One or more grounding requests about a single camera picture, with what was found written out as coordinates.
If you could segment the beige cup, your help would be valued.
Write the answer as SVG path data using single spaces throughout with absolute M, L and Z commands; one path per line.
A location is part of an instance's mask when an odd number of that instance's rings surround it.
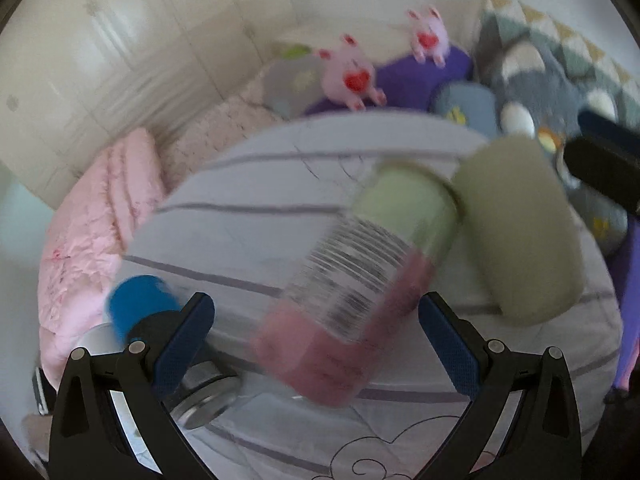
M 585 287 L 570 204 L 539 145 L 505 136 L 465 159 L 452 178 L 487 287 L 514 324 L 566 312 Z

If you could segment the triangle pattern cushion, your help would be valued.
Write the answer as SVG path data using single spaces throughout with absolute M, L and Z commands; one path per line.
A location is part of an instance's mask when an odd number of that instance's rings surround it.
M 639 81 L 596 44 L 575 29 L 520 0 L 485 0 L 476 24 L 474 56 L 477 70 L 520 39 L 545 44 L 572 81 L 592 80 L 612 94 L 617 119 L 639 129 Z

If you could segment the grey blue plush toy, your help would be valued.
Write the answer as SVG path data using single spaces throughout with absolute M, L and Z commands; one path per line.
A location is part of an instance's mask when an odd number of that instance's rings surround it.
M 432 112 L 450 122 L 499 136 L 527 136 L 539 143 L 603 255 L 620 249 L 628 233 L 623 208 L 573 177 L 562 156 L 578 136 L 583 110 L 618 119 L 611 92 L 593 81 L 570 81 L 551 50 L 521 40 L 499 55 L 480 82 L 455 81 L 436 93 Z

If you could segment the blue and black metal can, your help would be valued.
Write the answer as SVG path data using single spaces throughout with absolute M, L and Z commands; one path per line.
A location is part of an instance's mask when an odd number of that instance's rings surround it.
M 241 378 L 209 339 L 215 305 L 205 292 L 182 304 L 160 278 L 138 275 L 114 289 L 107 311 L 100 329 L 115 341 L 106 351 L 145 344 L 154 396 L 181 428 L 203 427 L 234 402 Z

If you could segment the folded pink quilt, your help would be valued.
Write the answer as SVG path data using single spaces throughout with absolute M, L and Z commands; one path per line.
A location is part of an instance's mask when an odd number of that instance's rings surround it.
M 40 363 L 54 388 L 80 337 L 102 323 L 122 256 L 165 196 L 154 139 L 137 128 L 104 148 L 55 211 L 37 289 Z

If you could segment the right pink plush bunny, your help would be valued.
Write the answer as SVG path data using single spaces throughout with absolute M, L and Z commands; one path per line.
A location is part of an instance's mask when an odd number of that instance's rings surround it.
M 450 41 L 439 10 L 429 6 L 424 11 L 408 10 L 410 20 L 410 47 L 416 62 L 432 60 L 436 67 L 444 68 L 450 53 Z

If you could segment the pink plush bunny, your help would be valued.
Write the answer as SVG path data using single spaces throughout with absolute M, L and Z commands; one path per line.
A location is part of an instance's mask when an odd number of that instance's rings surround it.
M 436 67 L 444 68 L 450 53 L 450 41 L 439 10 L 429 6 L 424 11 L 408 10 L 410 20 L 410 47 L 416 62 L 432 60 Z
M 321 88 L 334 104 L 353 112 L 366 108 L 365 100 L 385 106 L 385 92 L 376 86 L 376 69 L 352 35 L 341 36 L 339 49 L 318 49 L 314 55 L 323 63 Z

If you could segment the purple pillow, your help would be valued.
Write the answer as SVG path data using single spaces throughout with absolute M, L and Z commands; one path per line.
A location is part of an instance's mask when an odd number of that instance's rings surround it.
M 446 59 L 446 66 L 438 68 L 433 61 L 425 64 L 416 62 L 413 56 L 404 58 L 376 69 L 376 86 L 381 88 L 387 98 L 387 107 L 406 108 L 425 112 L 431 107 L 436 91 L 444 84 L 455 80 L 467 80 L 471 77 L 473 63 L 469 55 L 454 48 Z M 376 107 L 365 100 L 367 108 Z M 326 96 L 306 110 L 306 115 L 349 110 L 341 104 L 334 104 Z

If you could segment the white headboard box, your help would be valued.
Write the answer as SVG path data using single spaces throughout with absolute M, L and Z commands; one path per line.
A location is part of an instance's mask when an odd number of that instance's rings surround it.
M 272 40 L 278 53 L 294 46 L 311 50 L 337 49 L 342 37 L 354 38 L 374 65 L 383 66 L 411 53 L 408 25 L 379 21 L 329 20 L 317 18 L 282 32 Z

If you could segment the left pink plush bunny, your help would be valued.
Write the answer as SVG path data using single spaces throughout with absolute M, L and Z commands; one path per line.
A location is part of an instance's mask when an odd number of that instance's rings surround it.
M 321 88 L 334 104 L 353 112 L 366 108 L 365 100 L 385 106 L 385 92 L 376 86 L 376 69 L 352 35 L 341 36 L 339 49 L 318 49 L 314 55 L 323 63 Z

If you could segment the heart pattern bed sheet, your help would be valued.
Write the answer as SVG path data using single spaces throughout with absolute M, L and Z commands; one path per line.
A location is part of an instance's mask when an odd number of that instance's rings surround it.
M 175 188 L 201 166 L 282 118 L 264 107 L 264 66 L 247 84 L 186 126 L 177 139 L 158 150 L 166 188 Z

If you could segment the grey cushion with green spot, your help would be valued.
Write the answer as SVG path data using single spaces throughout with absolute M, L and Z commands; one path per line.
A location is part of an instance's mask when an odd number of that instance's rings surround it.
M 289 47 L 266 70 L 262 104 L 283 119 L 299 118 L 324 98 L 322 59 L 310 47 Z

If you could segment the white wardrobe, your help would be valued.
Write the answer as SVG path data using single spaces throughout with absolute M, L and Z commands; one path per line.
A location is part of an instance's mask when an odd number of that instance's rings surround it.
M 57 207 L 120 136 L 181 136 L 295 22 L 291 0 L 22 0 L 1 34 L 2 162 Z

